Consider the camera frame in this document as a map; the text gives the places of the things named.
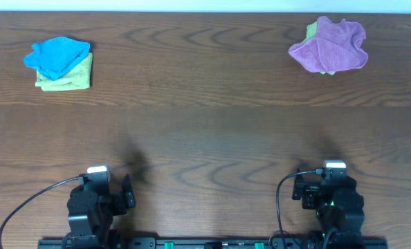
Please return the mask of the purple microfiber cloth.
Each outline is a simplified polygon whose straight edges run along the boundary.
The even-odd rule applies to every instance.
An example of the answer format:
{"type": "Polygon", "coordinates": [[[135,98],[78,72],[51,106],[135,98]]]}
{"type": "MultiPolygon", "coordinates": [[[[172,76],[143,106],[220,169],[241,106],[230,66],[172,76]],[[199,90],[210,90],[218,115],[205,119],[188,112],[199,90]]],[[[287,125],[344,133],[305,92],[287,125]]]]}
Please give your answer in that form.
{"type": "MultiPolygon", "coordinates": [[[[364,67],[368,54],[361,48],[366,39],[366,32],[361,24],[345,19],[334,23],[326,16],[318,17],[316,21],[318,29],[314,39],[318,44],[324,69],[337,73],[364,67]]],[[[303,41],[289,48],[289,55],[301,65],[303,41]]]]}

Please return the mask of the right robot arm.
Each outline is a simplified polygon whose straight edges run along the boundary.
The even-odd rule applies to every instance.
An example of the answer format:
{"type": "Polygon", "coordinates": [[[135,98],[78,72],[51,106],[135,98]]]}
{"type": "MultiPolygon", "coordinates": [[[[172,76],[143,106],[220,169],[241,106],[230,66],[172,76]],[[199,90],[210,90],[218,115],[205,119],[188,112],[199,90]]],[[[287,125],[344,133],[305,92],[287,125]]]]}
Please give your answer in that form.
{"type": "Polygon", "coordinates": [[[346,169],[320,168],[312,171],[321,180],[307,181],[297,171],[292,199],[301,200],[306,210],[315,210],[320,232],[311,232],[306,248],[364,248],[361,226],[365,220],[364,197],[346,169]]]}

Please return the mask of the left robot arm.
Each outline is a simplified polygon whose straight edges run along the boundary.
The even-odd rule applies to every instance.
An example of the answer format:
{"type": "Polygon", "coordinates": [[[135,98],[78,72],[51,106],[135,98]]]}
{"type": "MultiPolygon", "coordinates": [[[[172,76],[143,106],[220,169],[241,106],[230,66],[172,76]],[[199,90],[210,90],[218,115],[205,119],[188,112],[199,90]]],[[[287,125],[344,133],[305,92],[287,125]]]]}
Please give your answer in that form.
{"type": "Polygon", "coordinates": [[[67,202],[71,231],[62,239],[60,248],[98,249],[127,247],[125,240],[111,229],[113,218],[136,206],[131,179],[126,175],[122,189],[111,193],[109,174],[98,172],[80,176],[67,202]]]}

